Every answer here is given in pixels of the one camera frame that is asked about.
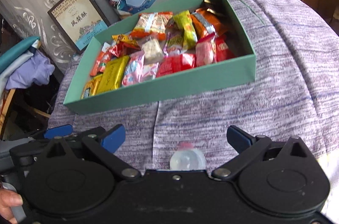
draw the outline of human hand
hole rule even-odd
[[[14,218],[11,207],[21,206],[22,204],[22,198],[19,194],[11,190],[0,188],[0,215],[11,224],[18,223]]]

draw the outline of screw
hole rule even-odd
[[[133,178],[136,177],[139,174],[139,172],[134,168],[126,168],[121,172],[121,174],[125,177]]]
[[[178,180],[181,179],[181,176],[180,175],[173,175],[172,179],[178,181]]]
[[[227,177],[231,174],[231,171],[229,171],[227,168],[217,168],[214,171],[214,174],[219,177]]]

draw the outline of teal cloth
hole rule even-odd
[[[14,60],[16,60],[19,56],[26,52],[27,49],[37,40],[40,40],[39,36],[28,37],[20,41],[7,52],[5,52],[0,57],[0,73],[2,73],[8,66],[10,66],[14,62]]]

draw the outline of green box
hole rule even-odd
[[[103,43],[111,41],[112,35],[131,31],[138,21],[138,14],[135,14],[93,37],[74,74],[64,105],[78,114],[88,114],[159,100],[174,99],[255,81],[256,55],[236,13],[228,0],[211,1],[220,5],[236,28],[239,39],[234,47],[232,47],[231,43],[228,43],[228,45],[232,51],[235,51],[237,58],[80,99]],[[202,2],[203,0],[169,0],[154,5],[144,12],[172,11],[173,13],[179,13],[183,10],[199,8]]]

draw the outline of bed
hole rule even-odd
[[[226,140],[230,125],[274,141],[299,135],[331,181],[323,213],[338,222],[339,37],[300,0],[230,2],[257,53],[254,83],[77,115],[63,106],[80,61],[76,56],[60,85],[49,127],[71,124],[75,131],[84,131],[123,124],[126,141],[115,154],[141,171],[168,169],[181,142],[204,152],[211,171],[237,155]]]

